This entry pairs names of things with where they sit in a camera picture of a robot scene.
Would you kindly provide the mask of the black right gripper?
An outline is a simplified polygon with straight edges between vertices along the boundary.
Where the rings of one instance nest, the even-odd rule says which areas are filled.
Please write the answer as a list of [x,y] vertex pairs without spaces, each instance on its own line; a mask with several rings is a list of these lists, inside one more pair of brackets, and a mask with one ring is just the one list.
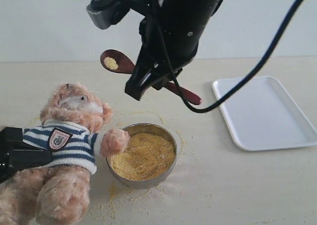
[[139,33],[142,46],[125,85],[125,93],[137,101],[153,87],[163,88],[171,76],[158,82],[156,71],[168,71],[164,54],[177,77],[196,55],[200,37],[223,0],[117,0],[143,15]]

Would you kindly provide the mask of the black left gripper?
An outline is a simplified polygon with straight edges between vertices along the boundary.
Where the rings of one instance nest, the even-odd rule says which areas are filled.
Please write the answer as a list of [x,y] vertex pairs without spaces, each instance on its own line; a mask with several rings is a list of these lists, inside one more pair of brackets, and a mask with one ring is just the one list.
[[18,150],[22,145],[23,129],[5,127],[0,132],[0,182],[18,171],[45,166],[53,161],[48,150]]

